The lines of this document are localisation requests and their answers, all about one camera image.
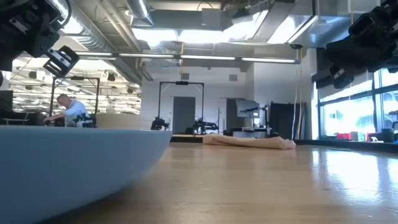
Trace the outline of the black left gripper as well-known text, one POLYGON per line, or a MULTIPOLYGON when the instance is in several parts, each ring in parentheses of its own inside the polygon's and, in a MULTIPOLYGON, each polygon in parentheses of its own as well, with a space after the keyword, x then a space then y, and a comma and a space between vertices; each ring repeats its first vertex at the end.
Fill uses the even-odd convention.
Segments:
POLYGON ((27 52, 49 58, 43 65, 56 77, 65 77, 80 56, 64 45, 50 49, 59 39, 61 12, 50 0, 0 0, 0 58, 16 58, 27 52))

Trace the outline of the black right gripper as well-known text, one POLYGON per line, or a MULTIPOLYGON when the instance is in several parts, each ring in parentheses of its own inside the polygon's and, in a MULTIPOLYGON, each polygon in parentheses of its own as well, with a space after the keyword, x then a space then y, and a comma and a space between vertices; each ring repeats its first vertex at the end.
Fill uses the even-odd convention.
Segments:
POLYGON ((398 72, 398 2, 376 6, 362 14, 349 28, 349 35, 326 45, 333 62, 330 77, 336 89, 349 85, 354 76, 347 70, 375 72, 386 68, 398 72))

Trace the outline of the blue plate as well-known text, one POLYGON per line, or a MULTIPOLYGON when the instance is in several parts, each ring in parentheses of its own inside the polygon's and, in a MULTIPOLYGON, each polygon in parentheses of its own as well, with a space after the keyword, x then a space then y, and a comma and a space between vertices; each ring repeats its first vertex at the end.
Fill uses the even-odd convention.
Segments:
POLYGON ((169 131, 0 126, 0 224, 33 224, 107 197, 162 157, 169 131))

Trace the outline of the long ceiling light tube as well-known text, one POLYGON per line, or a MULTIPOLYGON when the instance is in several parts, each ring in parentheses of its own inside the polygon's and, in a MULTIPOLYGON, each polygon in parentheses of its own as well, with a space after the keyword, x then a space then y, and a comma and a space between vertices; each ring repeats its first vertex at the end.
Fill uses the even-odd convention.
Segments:
POLYGON ((79 56, 83 57, 112 57, 113 53, 109 52, 75 52, 79 56))
POLYGON ((134 53, 119 53, 119 54, 118 54, 118 57, 170 59, 170 58, 175 58, 175 55, 167 55, 167 54, 134 54, 134 53))
POLYGON ((234 61, 235 57, 225 56, 212 56, 212 55, 180 55, 181 59, 194 59, 194 60, 227 60, 234 61))
POLYGON ((244 62, 253 63, 297 63, 295 59, 286 58, 252 58, 252 57, 241 57, 244 62))

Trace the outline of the person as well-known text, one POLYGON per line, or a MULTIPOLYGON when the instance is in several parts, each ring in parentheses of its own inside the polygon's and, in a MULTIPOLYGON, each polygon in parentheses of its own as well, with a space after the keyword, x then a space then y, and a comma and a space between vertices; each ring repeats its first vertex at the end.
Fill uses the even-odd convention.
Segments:
POLYGON ((59 105, 65 107, 65 111, 46 117, 44 122, 51 122, 62 119, 64 126, 69 128, 93 128, 94 119, 87 111, 85 105, 78 101, 71 99, 66 94, 61 94, 57 97, 59 105))

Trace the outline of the dark bin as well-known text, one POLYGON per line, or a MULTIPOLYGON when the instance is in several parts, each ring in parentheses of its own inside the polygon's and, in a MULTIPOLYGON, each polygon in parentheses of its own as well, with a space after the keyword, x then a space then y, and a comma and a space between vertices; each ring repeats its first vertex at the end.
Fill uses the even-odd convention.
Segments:
POLYGON ((394 142, 394 130, 392 128, 384 128, 381 131, 382 140, 386 143, 394 142))

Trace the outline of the black standing panel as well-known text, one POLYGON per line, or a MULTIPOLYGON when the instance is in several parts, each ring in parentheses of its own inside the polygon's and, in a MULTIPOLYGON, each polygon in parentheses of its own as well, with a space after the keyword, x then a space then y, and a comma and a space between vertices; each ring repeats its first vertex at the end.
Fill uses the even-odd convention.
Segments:
POLYGON ((274 103, 269 108, 269 127, 284 139, 307 137, 307 104, 274 103))

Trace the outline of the light wooden panel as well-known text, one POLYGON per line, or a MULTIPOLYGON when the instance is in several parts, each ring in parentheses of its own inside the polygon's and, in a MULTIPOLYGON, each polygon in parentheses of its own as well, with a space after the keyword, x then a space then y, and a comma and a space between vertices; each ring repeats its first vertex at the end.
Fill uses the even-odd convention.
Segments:
POLYGON ((96 125, 102 129, 150 130, 152 120, 136 114, 101 113, 96 115, 96 125))

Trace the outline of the computer monitor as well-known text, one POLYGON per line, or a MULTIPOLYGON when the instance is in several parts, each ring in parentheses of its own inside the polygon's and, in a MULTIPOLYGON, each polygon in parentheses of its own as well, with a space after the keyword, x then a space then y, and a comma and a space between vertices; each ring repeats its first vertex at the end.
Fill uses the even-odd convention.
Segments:
POLYGON ((254 100, 236 99, 237 117, 258 118, 259 103, 254 100))

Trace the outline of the folded pale cloth napkin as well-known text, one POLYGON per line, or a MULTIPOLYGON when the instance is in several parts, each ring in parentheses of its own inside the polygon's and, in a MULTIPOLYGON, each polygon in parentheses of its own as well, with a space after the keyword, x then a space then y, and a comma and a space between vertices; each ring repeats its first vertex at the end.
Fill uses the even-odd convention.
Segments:
POLYGON ((203 136, 203 144, 220 146, 255 147, 263 149, 295 149, 293 140, 283 139, 279 136, 273 138, 238 138, 234 136, 222 136, 208 134, 203 136))

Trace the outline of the grey door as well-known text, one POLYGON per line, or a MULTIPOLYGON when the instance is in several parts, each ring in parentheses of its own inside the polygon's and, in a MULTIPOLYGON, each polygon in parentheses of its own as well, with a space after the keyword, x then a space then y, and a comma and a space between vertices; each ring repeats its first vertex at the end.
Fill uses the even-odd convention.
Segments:
POLYGON ((173 105, 172 131, 174 134, 186 134, 195 122, 196 98, 176 96, 173 105))

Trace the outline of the rectangular silver air duct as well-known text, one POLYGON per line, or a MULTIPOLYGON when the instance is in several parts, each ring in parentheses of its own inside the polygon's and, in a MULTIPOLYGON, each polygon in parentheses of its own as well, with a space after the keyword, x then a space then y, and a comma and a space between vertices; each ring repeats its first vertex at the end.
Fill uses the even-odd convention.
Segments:
POLYGON ((384 0, 310 0, 309 18, 288 40, 308 48, 324 47, 348 36, 348 28, 384 0))

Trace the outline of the black window frame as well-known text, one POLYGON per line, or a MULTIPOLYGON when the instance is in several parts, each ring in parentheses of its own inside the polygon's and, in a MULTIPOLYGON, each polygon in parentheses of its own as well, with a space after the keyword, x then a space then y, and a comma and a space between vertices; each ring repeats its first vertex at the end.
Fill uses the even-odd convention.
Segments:
POLYGON ((383 142, 382 129, 392 128, 398 140, 398 72, 366 72, 343 89, 329 85, 316 93, 318 139, 351 133, 351 141, 383 142))

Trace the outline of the black gantry frame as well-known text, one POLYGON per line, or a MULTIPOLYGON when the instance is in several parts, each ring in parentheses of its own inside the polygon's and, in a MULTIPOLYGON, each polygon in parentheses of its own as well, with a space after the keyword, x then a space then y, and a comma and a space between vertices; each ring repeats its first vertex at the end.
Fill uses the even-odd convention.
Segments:
MULTIPOLYGON (((204 86, 205 86, 205 84, 204 83, 195 83, 195 82, 186 82, 186 81, 177 81, 177 82, 160 82, 159 83, 159 100, 158 100, 158 117, 160 117, 160 106, 161 106, 161 93, 162 93, 162 85, 164 84, 164 83, 167 83, 167 84, 174 84, 174 85, 183 85, 183 86, 188 86, 188 85, 201 85, 201 87, 202 87, 202 94, 201 94, 201 96, 202 96, 202 99, 204 99, 204 93, 203 93, 203 91, 204 91, 204 86)), ((187 129, 187 133, 186 134, 193 134, 192 133, 192 129, 187 129)))
MULTIPOLYGON (((49 115, 53 115, 53 103, 54 103, 54 94, 55 94, 55 89, 58 87, 56 85, 56 81, 59 79, 59 77, 53 77, 52 78, 52 91, 50 94, 50 110, 49 110, 49 115)), ((82 76, 71 76, 71 77, 63 77, 61 78, 63 80, 69 79, 69 80, 96 80, 97 84, 95 85, 96 87, 96 98, 95 98, 95 112, 94 115, 92 116, 93 118, 93 127, 96 128, 96 114, 98 112, 98 103, 99 103, 99 93, 100 93, 100 78, 91 78, 91 77, 82 77, 82 76)))

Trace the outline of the black table edge rail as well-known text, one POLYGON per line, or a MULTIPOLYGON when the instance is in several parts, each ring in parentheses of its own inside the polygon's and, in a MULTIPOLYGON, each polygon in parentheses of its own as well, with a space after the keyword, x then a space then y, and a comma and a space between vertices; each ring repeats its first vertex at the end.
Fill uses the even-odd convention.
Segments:
POLYGON ((380 143, 380 142, 357 142, 357 141, 340 141, 340 140, 294 140, 297 145, 340 147, 346 149, 354 149, 359 151, 370 152, 388 152, 398 154, 398 144, 380 143))

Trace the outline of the round silver air duct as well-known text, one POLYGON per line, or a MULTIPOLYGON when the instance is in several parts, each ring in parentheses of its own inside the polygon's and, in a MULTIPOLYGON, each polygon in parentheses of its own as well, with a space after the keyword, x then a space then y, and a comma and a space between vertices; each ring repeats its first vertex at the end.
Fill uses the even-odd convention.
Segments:
POLYGON ((154 25, 147 0, 126 0, 126 3, 130 13, 131 27, 152 27, 154 25))

